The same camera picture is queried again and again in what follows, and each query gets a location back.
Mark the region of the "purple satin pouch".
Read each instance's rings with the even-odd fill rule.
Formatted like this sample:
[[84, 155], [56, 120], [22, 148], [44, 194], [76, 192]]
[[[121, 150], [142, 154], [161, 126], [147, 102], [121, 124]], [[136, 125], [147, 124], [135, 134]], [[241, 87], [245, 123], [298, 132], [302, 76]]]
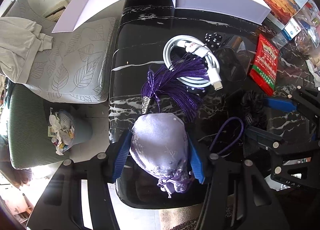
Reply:
[[132, 127], [130, 155], [168, 197], [185, 193], [189, 175], [188, 136], [183, 121], [172, 113], [144, 114]]

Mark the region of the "red snack packet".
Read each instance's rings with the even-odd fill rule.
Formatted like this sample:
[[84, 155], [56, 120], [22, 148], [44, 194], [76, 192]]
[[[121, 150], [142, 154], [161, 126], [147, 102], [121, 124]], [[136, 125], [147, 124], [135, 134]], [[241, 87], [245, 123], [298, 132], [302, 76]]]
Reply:
[[279, 50], [262, 34], [258, 36], [256, 54], [249, 76], [268, 96], [273, 96], [276, 84]]

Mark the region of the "black shiny case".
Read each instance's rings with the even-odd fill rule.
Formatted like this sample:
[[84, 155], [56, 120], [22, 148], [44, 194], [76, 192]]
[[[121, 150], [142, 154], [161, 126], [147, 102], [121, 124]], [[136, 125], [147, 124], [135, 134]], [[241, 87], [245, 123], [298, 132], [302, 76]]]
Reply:
[[251, 55], [240, 36], [232, 36], [216, 50], [223, 76], [230, 82], [246, 79], [251, 64]]

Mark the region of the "blue waste bin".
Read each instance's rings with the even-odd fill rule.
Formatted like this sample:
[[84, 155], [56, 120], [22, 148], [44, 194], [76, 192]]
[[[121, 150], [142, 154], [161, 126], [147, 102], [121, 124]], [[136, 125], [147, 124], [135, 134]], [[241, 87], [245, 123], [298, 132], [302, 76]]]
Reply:
[[50, 108], [48, 121], [47, 134], [59, 156], [72, 146], [89, 141], [93, 135], [92, 126], [87, 121], [72, 116], [66, 110]]

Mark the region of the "clear plastic bag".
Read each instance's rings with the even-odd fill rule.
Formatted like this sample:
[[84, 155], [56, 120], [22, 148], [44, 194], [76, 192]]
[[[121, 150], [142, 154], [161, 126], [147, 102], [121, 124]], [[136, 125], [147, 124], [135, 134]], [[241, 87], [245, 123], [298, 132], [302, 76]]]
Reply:
[[[306, 56], [319, 46], [319, 8], [313, 0], [308, 0], [293, 18], [302, 30], [291, 41], [295, 43], [298, 51]], [[272, 43], [279, 50], [291, 41], [288, 41], [282, 32], [272, 38]]]

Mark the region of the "blue white medicine box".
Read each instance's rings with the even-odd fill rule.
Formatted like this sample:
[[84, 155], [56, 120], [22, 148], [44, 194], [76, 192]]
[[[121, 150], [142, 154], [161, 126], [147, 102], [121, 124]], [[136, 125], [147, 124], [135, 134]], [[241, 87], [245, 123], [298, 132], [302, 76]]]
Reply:
[[301, 30], [297, 21], [294, 18], [291, 18], [281, 32], [288, 41], [291, 41]]

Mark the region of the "green chair cushion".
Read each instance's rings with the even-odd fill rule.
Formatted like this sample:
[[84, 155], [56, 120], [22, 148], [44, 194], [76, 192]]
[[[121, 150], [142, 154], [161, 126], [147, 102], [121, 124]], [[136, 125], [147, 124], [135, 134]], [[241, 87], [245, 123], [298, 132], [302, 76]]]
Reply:
[[69, 155], [57, 155], [47, 136], [49, 109], [44, 99], [22, 84], [12, 90], [9, 104], [8, 143], [11, 165], [29, 169], [57, 163]]

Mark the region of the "grey leaf pattern pillow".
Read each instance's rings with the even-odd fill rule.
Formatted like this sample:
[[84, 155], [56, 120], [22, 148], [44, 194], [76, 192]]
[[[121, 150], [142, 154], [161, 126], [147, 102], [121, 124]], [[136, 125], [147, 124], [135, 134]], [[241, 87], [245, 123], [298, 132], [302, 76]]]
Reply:
[[25, 87], [56, 103], [98, 104], [107, 100], [118, 19], [82, 24], [73, 32], [52, 33], [55, 23], [17, 0], [7, 13], [37, 22], [53, 38], [52, 49], [38, 52]]

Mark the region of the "white crumpled cloth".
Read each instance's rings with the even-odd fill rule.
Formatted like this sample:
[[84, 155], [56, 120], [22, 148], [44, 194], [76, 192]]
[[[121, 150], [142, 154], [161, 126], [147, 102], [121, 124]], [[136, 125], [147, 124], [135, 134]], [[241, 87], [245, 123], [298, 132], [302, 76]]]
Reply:
[[36, 54], [52, 49], [53, 38], [35, 21], [1, 17], [1, 71], [14, 83], [25, 84]]

